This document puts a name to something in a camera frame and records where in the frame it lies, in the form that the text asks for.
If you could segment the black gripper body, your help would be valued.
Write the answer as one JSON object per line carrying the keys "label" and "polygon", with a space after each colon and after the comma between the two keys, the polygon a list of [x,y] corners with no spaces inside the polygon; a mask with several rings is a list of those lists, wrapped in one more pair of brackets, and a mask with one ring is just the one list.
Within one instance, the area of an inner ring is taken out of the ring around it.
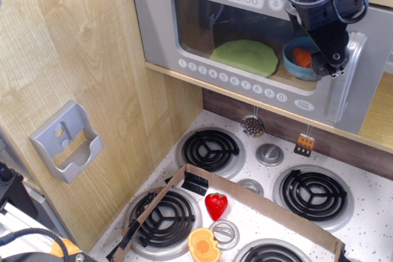
{"label": "black gripper body", "polygon": [[288,0],[300,24],[331,67],[348,59],[346,27],[364,18],[368,0]]}

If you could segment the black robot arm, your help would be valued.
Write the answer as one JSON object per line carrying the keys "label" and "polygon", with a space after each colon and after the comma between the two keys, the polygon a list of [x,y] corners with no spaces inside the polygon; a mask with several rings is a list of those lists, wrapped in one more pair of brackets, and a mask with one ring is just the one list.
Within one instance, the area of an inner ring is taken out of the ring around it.
{"label": "black robot arm", "polygon": [[287,12],[297,17],[318,51],[311,55],[316,80],[342,75],[349,61],[347,27],[363,19],[369,0],[287,0]]}

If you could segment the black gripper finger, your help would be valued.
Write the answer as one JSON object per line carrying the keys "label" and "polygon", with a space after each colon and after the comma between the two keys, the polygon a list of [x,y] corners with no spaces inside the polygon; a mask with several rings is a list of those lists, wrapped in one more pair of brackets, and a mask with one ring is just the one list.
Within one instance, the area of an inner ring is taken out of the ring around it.
{"label": "black gripper finger", "polygon": [[344,68],[335,69],[330,65],[321,52],[311,54],[311,67],[313,70],[313,77],[320,81],[325,76],[332,76],[333,78],[344,74]]}

